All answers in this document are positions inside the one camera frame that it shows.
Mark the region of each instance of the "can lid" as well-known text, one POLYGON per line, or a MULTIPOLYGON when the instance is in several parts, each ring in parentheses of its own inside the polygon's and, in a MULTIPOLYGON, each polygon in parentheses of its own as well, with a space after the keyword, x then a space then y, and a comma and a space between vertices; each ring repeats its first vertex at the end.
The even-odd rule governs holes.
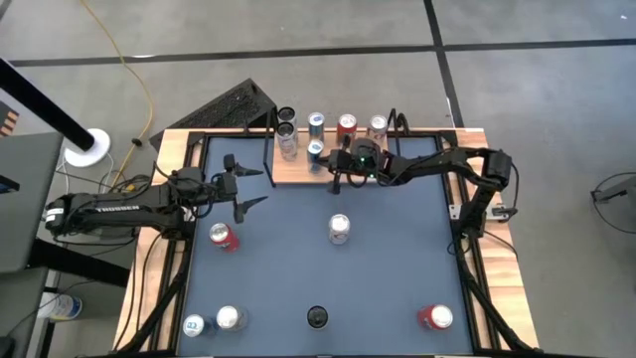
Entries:
POLYGON ((325 144, 319 139, 312 139, 307 146, 307 151, 311 154, 320 154, 325 144))
POLYGON ((340 119, 338 119, 338 123, 345 128, 353 128, 357 120, 352 114, 343 114, 340 116, 340 119))
POLYGON ((344 214, 336 214, 331 217, 329 228, 337 232, 347 231, 349 229, 349 218, 344 214))
POLYGON ((217 313, 217 323, 222 329, 233 328, 239 322, 239 311, 233 306, 223 306, 217 313))
POLYGON ((385 129, 387 123, 387 119, 383 115, 374 115, 371 117, 371 127, 373 129, 385 129))
POLYGON ((292 120, 296 116, 296 111, 292 107, 283 107, 278 111, 278 119, 292 120))
POLYGON ((313 306, 307 311, 307 322, 313 328, 322 328, 327 324, 329 314, 322 306, 313 306))
POLYGON ((225 240, 228 237, 229 233, 230 229, 226 224, 217 223, 212 225, 212 227, 210 228, 210 239, 212 239, 212 241, 215 243, 219 243, 225 240))
POLYGON ((294 133, 294 126, 290 122, 282 122, 278 124, 278 128, 276 128, 276 133, 280 136, 288 136, 294 133))
POLYGON ((321 125, 325 122, 325 116, 320 112, 313 112, 309 114, 310 125, 321 125))
POLYGON ((188 337, 196 337, 203 332, 205 326, 206 322, 202 316, 199 314, 191 314, 183 321, 183 332, 186 333, 188 337))
POLYGON ((440 328, 447 328, 453 322, 453 313, 443 304, 437 304, 430 312, 433 322, 440 328))

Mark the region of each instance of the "gray floor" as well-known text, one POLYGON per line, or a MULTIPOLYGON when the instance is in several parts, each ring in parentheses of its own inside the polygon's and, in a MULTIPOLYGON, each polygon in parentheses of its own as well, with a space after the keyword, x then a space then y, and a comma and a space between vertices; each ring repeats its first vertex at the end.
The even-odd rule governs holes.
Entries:
MULTIPOLYGON (((126 55, 431 44, 419 0, 90 2, 126 55)), ((635 38, 636 3, 582 0, 434 1, 447 44, 635 38)), ((9 60, 114 56, 77 1, 13 0, 0 21, 9 60)), ((633 170, 636 48, 448 53, 467 126, 485 127, 522 173, 512 224, 540 343, 551 352, 634 356, 636 238, 605 226, 589 190, 633 170)), ((278 104, 300 112, 366 118, 403 111, 411 125, 449 126, 433 53, 134 65, 156 102, 154 134, 227 88, 253 78, 278 104)), ((119 66, 20 69, 82 125, 105 129, 120 163, 145 122, 146 103, 119 66)), ((49 130, 24 114, 17 133, 49 130)), ((156 152, 137 153, 147 173, 156 152)), ((108 163, 70 169, 99 178, 108 163)), ((95 185, 72 180, 72 191, 95 185)), ((65 191, 56 178, 51 197, 65 191)), ((505 198, 511 199, 510 191, 505 198)), ((625 203, 602 208, 636 230, 625 203)), ((106 256, 125 265, 132 250, 106 256)), ((62 286, 80 278, 64 276, 62 286)), ((121 289, 80 286, 85 319, 58 325, 51 357, 103 354, 112 342, 121 289)))

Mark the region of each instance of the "red can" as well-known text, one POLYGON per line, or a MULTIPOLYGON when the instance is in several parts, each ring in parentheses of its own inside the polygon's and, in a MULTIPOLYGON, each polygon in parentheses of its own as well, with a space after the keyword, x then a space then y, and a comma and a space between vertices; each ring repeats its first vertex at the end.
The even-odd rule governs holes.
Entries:
POLYGON ((212 225, 210 239, 217 248, 222 249, 226 253, 233 253, 240 247, 239 238, 232 232, 230 226, 224 223, 212 225))
POLYGON ((432 304, 417 312, 417 321, 425 328, 442 330, 450 327, 453 313, 443 304, 432 304))
POLYGON ((356 130, 358 130, 358 121, 351 114, 343 114, 338 119, 338 130, 336 131, 336 137, 338 138, 338 144, 342 144, 345 141, 345 135, 349 135, 351 140, 356 137, 356 130))

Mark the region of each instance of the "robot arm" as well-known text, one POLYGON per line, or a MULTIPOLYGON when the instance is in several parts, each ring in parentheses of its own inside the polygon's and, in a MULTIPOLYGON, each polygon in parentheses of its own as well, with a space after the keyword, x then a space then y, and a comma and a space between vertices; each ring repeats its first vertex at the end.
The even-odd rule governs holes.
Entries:
POLYGON ((462 234, 483 236, 486 210, 495 193, 508 186, 512 158, 501 150, 488 148, 448 148, 431 155, 404 158, 382 151, 368 138, 356 139, 351 150, 334 149, 327 157, 318 160, 320 165, 334 174, 330 192, 340 192, 340 176, 345 174, 349 183, 360 187, 366 178, 376 178, 381 186, 397 186, 411 179, 455 172, 477 186, 473 198, 462 205, 457 227, 462 234), (481 175, 475 173, 468 159, 484 158, 481 175), (351 175, 365 177, 362 184, 353 183, 351 175))
POLYGON ((235 221, 241 223, 247 210, 266 197, 239 203, 236 178, 262 172, 242 168, 231 154, 224 158, 224 164, 226 171, 215 174, 208 183, 199 168, 183 168, 164 174, 167 181, 162 185, 148 184, 132 192, 62 196, 47 205, 46 228, 59 236, 105 227, 151 227, 164 238, 183 239, 188 211, 221 202, 234 203, 235 221))

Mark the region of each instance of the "black pole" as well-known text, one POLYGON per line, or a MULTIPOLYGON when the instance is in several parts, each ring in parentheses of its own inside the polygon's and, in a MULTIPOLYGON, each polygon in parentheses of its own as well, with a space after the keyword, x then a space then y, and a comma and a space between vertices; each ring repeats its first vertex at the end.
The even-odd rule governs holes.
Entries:
POLYGON ((40 239, 34 240, 29 265, 76 274, 120 287, 126 287, 130 273, 128 269, 121 266, 61 248, 40 239))
POLYGON ((94 138, 9 63, 0 60, 0 89, 48 123, 81 150, 89 150, 94 138))

